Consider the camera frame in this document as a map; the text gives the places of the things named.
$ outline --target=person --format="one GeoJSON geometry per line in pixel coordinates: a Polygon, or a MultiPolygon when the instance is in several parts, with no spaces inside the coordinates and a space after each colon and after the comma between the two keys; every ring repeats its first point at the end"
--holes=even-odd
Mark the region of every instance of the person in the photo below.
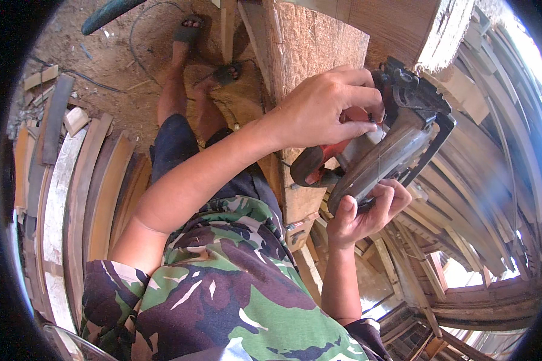
{"type": "Polygon", "coordinates": [[[378,324],[361,319],[354,244],[411,202],[395,180],[357,214],[345,196],[329,221],[321,307],[311,299],[285,241],[272,191],[256,161],[286,147],[335,144],[376,130],[339,122],[361,106],[382,121],[369,71],[339,66],[304,80],[275,109],[233,132],[209,99],[240,76],[240,64],[195,85],[199,152],[184,117],[182,71],[202,20],[187,18],[173,42],[151,149],[152,186],[108,260],[88,262],[81,336],[117,359],[390,360],[378,324]]]}

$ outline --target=hand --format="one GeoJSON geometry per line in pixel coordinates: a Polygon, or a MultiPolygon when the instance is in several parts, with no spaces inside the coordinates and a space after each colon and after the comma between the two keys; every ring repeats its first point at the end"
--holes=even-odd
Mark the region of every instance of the hand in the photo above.
{"type": "Polygon", "coordinates": [[[345,196],[339,203],[335,218],[327,224],[329,247],[346,249],[356,241],[379,232],[412,201],[411,194],[395,179],[383,179],[369,192],[376,204],[357,215],[357,201],[345,196]]]}
{"type": "Polygon", "coordinates": [[[369,70],[343,65],[305,79],[260,124],[277,149],[303,148],[375,132],[377,126],[369,121],[368,113],[382,122],[384,112],[382,95],[374,88],[369,70]],[[357,107],[367,112],[358,112],[357,107]],[[354,121],[342,124],[339,116],[346,109],[354,121]]]}

